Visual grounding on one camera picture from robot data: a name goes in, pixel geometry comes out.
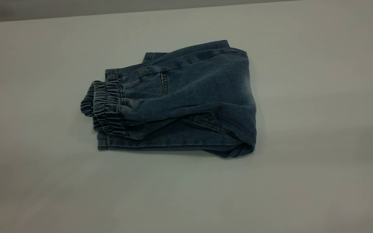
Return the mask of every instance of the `pocket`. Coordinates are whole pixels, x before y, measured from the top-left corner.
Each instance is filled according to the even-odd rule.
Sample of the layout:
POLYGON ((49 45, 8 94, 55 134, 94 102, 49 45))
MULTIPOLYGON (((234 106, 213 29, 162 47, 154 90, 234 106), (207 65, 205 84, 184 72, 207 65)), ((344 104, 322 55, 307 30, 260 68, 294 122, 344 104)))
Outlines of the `pocket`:
POLYGON ((161 72, 160 76, 161 76, 161 83, 162 83, 162 92, 161 92, 159 97, 162 97, 162 96, 168 94, 169 85, 168 85, 168 78, 167 78, 166 73, 161 72))

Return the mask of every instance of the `gray background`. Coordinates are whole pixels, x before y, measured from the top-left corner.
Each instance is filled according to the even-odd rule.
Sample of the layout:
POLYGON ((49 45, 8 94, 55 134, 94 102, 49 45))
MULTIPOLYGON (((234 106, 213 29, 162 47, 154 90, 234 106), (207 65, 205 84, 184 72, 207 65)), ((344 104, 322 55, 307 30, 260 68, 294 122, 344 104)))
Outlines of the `gray background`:
POLYGON ((279 1, 289 0, 0 0, 0 21, 279 1))

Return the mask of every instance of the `blue denim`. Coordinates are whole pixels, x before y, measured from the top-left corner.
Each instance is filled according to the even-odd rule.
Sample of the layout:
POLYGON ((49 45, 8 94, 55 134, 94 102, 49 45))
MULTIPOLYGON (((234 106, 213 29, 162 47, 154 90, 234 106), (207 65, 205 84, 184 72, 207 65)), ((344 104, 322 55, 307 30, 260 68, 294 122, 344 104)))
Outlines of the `blue denim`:
POLYGON ((106 70, 81 102, 99 150, 205 150, 246 155, 256 143, 247 53, 215 41, 106 70))

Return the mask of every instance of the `white surface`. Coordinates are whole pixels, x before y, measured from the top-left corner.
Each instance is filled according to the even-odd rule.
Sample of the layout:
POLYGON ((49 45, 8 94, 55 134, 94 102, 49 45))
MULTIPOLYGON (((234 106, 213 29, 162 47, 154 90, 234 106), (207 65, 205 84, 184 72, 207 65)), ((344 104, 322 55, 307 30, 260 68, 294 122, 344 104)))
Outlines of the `white surface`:
POLYGON ((0 23, 7 232, 373 232, 373 1, 0 23), (250 57, 253 155, 96 150, 104 69, 220 39, 250 57))

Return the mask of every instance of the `elastic cuff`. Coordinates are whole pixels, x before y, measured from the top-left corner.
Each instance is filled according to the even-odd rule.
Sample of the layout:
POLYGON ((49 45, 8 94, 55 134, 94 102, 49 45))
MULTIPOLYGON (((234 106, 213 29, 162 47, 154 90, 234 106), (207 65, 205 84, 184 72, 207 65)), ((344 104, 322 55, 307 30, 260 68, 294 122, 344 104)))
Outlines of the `elastic cuff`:
POLYGON ((123 97, 119 83, 94 81, 81 103, 84 115, 96 118, 106 134, 129 137, 120 113, 123 97))

